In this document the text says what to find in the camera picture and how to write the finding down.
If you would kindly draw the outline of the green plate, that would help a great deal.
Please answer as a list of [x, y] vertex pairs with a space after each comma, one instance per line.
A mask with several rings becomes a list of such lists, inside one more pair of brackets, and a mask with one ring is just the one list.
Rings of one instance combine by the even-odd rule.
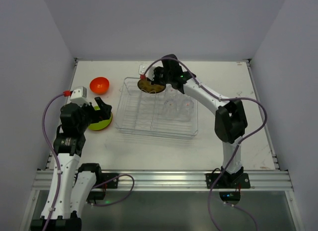
[[111, 124], [112, 119], [113, 114], [111, 110], [108, 109], [106, 113], [104, 113], [98, 105], [94, 106], [93, 120], [88, 126], [88, 129], [92, 131], [101, 131]]

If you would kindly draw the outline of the yellow patterned plate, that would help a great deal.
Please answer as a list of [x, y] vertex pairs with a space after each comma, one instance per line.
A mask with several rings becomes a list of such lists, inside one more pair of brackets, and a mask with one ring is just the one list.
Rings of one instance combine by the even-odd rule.
[[150, 93], [150, 94], [158, 94], [165, 91], [165, 85], [151, 84], [151, 81], [148, 79], [140, 79], [137, 82], [137, 87], [142, 92]]

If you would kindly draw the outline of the orange bowl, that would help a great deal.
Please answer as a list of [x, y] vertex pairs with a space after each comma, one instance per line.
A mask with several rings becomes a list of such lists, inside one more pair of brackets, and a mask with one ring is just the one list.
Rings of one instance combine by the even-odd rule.
[[98, 95], [105, 94], [109, 89], [109, 80], [105, 77], [94, 78], [89, 85], [90, 90]]

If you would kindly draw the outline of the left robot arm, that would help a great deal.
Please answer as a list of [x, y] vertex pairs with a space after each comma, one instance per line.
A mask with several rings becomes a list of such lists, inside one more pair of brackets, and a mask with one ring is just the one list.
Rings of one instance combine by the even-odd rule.
[[98, 163], [79, 164], [86, 142], [85, 131], [91, 124], [109, 120], [112, 107], [95, 97], [98, 109], [90, 102], [70, 103], [61, 108], [60, 124], [49, 144], [55, 166], [49, 195], [40, 218], [31, 222], [32, 231], [80, 231], [81, 213], [87, 197], [102, 180]]

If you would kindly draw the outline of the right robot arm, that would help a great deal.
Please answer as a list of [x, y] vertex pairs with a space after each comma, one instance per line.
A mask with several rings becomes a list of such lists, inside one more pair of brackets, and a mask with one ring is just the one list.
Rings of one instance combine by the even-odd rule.
[[223, 165], [221, 174], [215, 182], [230, 186], [243, 174], [240, 140], [247, 128], [247, 118], [243, 103], [239, 99], [229, 99], [208, 88], [197, 79], [188, 68], [184, 71], [173, 54], [164, 56], [155, 62], [162, 62], [148, 76], [152, 84], [170, 84], [179, 92], [197, 100], [215, 116], [214, 131], [223, 144]]

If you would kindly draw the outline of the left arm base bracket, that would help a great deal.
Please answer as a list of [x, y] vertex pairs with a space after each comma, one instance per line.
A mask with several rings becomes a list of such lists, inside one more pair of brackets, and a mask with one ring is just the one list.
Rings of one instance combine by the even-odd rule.
[[87, 201], [93, 202], [96, 204], [96, 201], [103, 200], [106, 196], [106, 191], [108, 189], [117, 189], [118, 187], [118, 178], [116, 178], [119, 173], [102, 173], [97, 179], [94, 186], [96, 190], [93, 189], [90, 191]]

